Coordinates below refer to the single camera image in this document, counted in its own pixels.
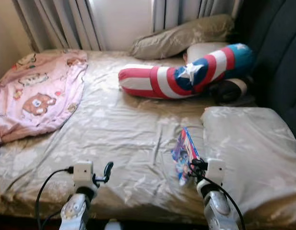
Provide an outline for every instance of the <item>white robot part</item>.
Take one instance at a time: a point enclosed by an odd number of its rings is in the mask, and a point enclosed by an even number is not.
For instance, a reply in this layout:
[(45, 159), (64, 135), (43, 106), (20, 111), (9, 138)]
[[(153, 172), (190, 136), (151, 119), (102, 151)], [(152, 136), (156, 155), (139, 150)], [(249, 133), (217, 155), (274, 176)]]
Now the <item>white robot part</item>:
[(104, 230), (122, 230), (119, 222), (115, 219), (111, 219), (105, 226)]
[[(209, 158), (206, 161), (208, 163), (207, 165), (207, 171), (205, 172), (205, 177), (209, 178), (211, 181), (214, 181), (216, 184), (219, 186), (222, 185), (222, 181), (224, 179), (224, 174), (225, 174), (225, 162), (220, 160), (220, 159), (214, 159), (214, 158)], [(201, 189), (210, 184), (206, 180), (201, 180), (197, 184), (197, 192), (198, 194), (202, 197), (201, 194)]]
[(219, 191), (213, 191), (206, 195), (204, 214), (209, 229), (239, 230), (235, 220), (230, 215), (226, 197)]
[(92, 161), (79, 161), (74, 166), (73, 181), (74, 190), (80, 187), (86, 187), (94, 192), (93, 198), (97, 196), (97, 186), (92, 182), (93, 163)]
[(74, 194), (61, 210), (59, 230), (84, 230), (88, 217), (85, 195)]

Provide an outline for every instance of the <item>cartoon bear print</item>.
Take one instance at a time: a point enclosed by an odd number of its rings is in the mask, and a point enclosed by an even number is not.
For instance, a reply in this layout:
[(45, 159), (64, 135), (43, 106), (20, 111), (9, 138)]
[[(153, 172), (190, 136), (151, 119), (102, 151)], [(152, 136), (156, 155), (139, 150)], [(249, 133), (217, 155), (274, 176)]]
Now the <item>cartoon bear print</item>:
[(32, 86), (38, 83), (42, 83), (46, 81), (49, 77), (47, 76), (46, 73), (40, 74), (40, 73), (35, 73), (35, 74), (30, 74), (27, 75), (21, 79), (18, 80), (18, 82), (24, 86)]
[(73, 57), (73, 58), (70, 58), (70, 59), (67, 59), (67, 65), (69, 67), (71, 66), (74, 66), (78, 63), (82, 64), (83, 62), (86, 62), (85, 59), (81, 59), (81, 58), (77, 58), (77, 57)]
[(55, 98), (52, 98), (46, 94), (38, 93), (37, 95), (29, 98), (23, 104), (23, 110), (35, 116), (41, 116), (47, 112), (48, 106), (54, 105), (56, 101), (57, 100)]

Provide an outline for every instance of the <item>white pillow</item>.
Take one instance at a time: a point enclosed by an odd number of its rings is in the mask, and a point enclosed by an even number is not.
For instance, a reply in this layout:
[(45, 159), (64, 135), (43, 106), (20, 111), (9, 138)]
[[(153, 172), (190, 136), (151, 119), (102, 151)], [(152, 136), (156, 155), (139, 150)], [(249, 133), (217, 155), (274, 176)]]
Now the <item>white pillow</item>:
[(192, 63), (203, 58), (204, 55), (219, 50), (227, 45), (229, 45), (228, 42), (203, 42), (191, 45), (186, 51), (187, 63)]
[(296, 229), (296, 139), (281, 117), (267, 108), (209, 107), (201, 120), (201, 155), (225, 161), (223, 187), (248, 228)]

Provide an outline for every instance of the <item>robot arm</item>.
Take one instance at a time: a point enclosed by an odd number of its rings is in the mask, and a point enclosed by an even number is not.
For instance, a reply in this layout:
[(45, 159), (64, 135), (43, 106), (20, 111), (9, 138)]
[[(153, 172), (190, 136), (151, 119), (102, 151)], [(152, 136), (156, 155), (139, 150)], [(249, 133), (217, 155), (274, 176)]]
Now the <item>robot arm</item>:
[[(235, 220), (231, 217), (230, 207), (226, 196), (220, 191), (224, 178), (225, 163), (219, 159), (192, 160), (192, 171), (197, 177), (197, 192), (204, 199), (204, 214), (209, 229), (239, 230)], [(210, 183), (209, 178), (217, 185)]]
[(85, 230), (89, 219), (89, 209), (92, 199), (97, 196), (98, 182), (107, 183), (111, 175), (113, 162), (109, 162), (103, 177), (93, 173), (91, 161), (79, 161), (74, 166), (73, 181), (75, 194), (61, 210), (62, 223), (60, 230)]

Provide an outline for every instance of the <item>pillow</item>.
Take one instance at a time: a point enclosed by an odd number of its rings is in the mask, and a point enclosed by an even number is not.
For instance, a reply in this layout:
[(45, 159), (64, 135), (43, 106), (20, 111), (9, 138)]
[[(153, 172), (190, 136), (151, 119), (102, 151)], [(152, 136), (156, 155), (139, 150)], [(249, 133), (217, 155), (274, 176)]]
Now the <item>pillow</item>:
[(209, 107), (201, 120), (199, 155), (225, 161), (223, 187), (248, 228), (296, 229), (296, 139), (282, 118), (268, 108)]
[(192, 63), (200, 58), (203, 58), (204, 55), (212, 53), (227, 45), (229, 45), (228, 42), (204, 42), (191, 45), (186, 50), (187, 63)]
[(249, 47), (239, 43), (178, 68), (129, 64), (118, 78), (122, 89), (131, 95), (178, 99), (203, 92), (212, 81), (246, 75), (253, 61)]
[(0, 145), (53, 132), (81, 102), (87, 53), (28, 54), (0, 80)]
[(130, 55), (140, 59), (168, 58), (199, 42), (227, 41), (233, 28), (234, 21), (226, 14), (199, 18), (135, 40)]

